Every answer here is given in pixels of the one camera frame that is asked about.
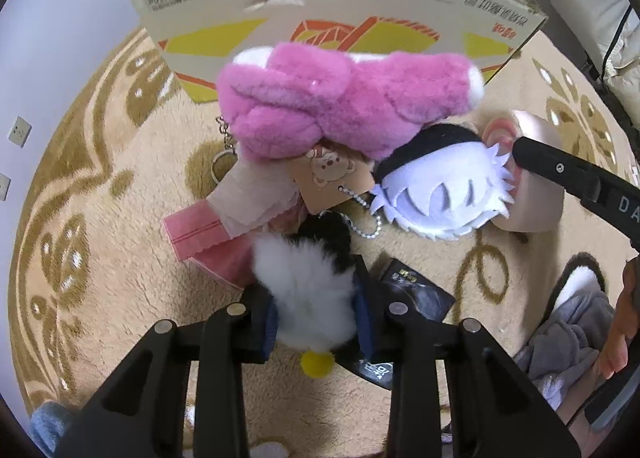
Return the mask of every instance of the open box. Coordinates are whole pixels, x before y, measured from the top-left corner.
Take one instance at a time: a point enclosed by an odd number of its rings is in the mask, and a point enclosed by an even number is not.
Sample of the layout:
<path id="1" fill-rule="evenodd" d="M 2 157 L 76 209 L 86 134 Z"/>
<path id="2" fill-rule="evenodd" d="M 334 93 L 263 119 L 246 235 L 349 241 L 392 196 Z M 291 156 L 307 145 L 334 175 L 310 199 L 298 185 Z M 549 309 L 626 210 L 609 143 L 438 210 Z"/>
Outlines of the open box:
<path id="1" fill-rule="evenodd" d="M 246 48 L 300 41 L 352 52 L 457 52 L 489 80 L 544 23 L 533 0 L 132 0 L 196 102 Z"/>

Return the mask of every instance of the tag with cartoon bear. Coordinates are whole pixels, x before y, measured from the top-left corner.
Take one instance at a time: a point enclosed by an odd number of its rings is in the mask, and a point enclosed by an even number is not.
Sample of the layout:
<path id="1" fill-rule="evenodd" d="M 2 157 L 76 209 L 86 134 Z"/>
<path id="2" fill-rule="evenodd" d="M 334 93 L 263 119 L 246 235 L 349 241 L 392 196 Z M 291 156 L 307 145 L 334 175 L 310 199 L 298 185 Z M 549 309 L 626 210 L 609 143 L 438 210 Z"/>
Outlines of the tag with cartoon bear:
<path id="1" fill-rule="evenodd" d="M 317 144 L 303 156 L 289 161 L 289 171 L 310 214 L 318 214 L 356 194 L 373 189 L 375 182 L 363 156 L 340 144 Z"/>

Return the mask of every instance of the electrical socket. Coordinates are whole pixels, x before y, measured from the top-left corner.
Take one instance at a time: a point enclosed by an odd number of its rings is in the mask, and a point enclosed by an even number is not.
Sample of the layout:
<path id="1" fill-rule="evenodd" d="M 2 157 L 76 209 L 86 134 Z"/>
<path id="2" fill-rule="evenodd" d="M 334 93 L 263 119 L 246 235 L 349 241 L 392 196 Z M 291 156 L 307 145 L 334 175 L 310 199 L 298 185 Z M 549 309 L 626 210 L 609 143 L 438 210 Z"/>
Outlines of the electrical socket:
<path id="1" fill-rule="evenodd" d="M 7 135 L 7 138 L 16 146 L 22 147 L 27 141 L 27 137 L 29 136 L 30 131 L 31 124 L 29 124 L 22 117 L 16 117 L 14 126 L 11 128 L 11 131 L 9 131 L 9 135 Z"/>
<path id="2" fill-rule="evenodd" d="M 4 202 L 6 200 L 6 193 L 9 190 L 10 183 L 11 179 L 0 173 L 0 202 Z"/>

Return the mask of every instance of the screw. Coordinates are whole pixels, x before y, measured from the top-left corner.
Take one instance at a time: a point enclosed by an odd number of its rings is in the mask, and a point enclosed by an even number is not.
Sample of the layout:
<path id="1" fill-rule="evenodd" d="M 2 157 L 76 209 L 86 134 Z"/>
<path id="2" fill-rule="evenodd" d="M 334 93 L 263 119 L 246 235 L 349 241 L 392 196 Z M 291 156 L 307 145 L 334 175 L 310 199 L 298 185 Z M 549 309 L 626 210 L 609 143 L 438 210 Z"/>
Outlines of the screw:
<path id="1" fill-rule="evenodd" d="M 154 330 L 156 333 L 167 333 L 170 332 L 173 327 L 174 324 L 171 321 L 168 319 L 162 319 L 154 325 Z"/>
<path id="2" fill-rule="evenodd" d="M 476 333 L 480 331 L 480 329 L 482 328 L 482 325 L 480 324 L 480 321 L 478 321 L 477 319 L 473 319 L 472 317 L 469 317 L 462 321 L 462 327 L 468 332 Z"/>
<path id="3" fill-rule="evenodd" d="M 393 315 L 404 315 L 409 311 L 409 307 L 403 302 L 395 301 L 389 305 L 389 311 Z"/>
<path id="4" fill-rule="evenodd" d="M 244 312 L 246 312 L 246 306 L 242 303 L 231 303 L 226 307 L 226 312 L 234 317 L 236 315 L 242 315 Z"/>

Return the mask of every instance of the black headband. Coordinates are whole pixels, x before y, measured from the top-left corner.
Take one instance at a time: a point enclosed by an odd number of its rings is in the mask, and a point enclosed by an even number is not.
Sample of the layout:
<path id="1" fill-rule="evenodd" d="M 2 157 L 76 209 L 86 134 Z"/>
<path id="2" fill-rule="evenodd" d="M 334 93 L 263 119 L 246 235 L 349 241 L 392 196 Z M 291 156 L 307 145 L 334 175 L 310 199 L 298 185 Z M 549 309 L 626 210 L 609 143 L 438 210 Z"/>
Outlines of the black headband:
<path id="1" fill-rule="evenodd" d="M 457 124 L 435 124 L 421 130 L 404 146 L 400 146 L 380 162 L 374 171 L 376 182 L 382 182 L 386 175 L 412 160 L 463 142 L 482 142 L 482 139 L 473 131 Z"/>

